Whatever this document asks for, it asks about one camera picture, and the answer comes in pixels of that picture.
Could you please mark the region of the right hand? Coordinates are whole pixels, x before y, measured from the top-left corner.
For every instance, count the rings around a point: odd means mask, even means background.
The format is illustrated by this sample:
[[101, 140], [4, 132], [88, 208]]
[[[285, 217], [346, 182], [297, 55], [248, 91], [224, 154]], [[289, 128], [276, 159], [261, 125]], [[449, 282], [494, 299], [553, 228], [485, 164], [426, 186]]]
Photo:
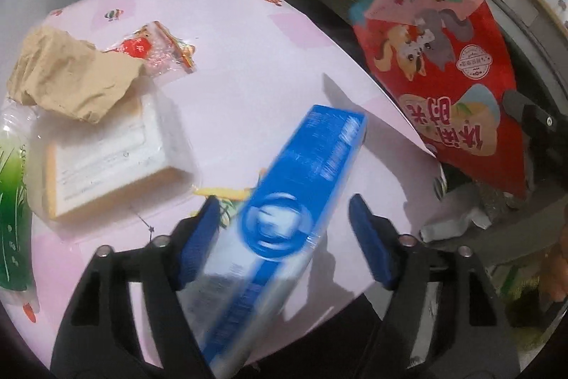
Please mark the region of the right hand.
[[567, 260], [560, 244], [556, 244], [541, 267], [539, 290], [552, 302], [563, 302], [567, 297], [567, 286]]

